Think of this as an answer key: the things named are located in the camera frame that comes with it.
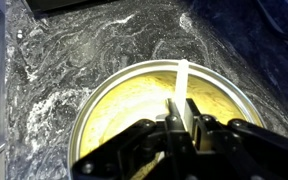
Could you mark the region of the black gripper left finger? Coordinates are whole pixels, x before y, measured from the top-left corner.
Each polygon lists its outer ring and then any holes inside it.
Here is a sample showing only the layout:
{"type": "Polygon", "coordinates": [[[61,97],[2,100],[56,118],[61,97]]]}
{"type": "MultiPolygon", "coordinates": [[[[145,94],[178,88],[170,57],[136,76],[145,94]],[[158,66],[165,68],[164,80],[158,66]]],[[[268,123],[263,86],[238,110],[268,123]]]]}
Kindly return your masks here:
{"type": "Polygon", "coordinates": [[[167,99],[168,114],[165,116],[165,145],[162,152],[165,157],[194,157],[196,133],[196,106],[192,99],[186,99],[181,109],[173,99],[167,99]]]}

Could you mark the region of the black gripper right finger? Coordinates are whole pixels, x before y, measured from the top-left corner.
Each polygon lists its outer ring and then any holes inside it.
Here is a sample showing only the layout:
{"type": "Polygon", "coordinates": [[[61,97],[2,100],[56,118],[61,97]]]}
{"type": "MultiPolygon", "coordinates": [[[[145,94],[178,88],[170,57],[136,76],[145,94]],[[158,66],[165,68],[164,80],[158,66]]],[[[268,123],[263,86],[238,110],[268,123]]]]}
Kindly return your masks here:
{"type": "Polygon", "coordinates": [[[232,120],[223,124],[210,114],[201,114],[192,99],[186,100],[188,118],[188,144],[183,146],[185,153],[232,154],[238,150],[232,120]]]}

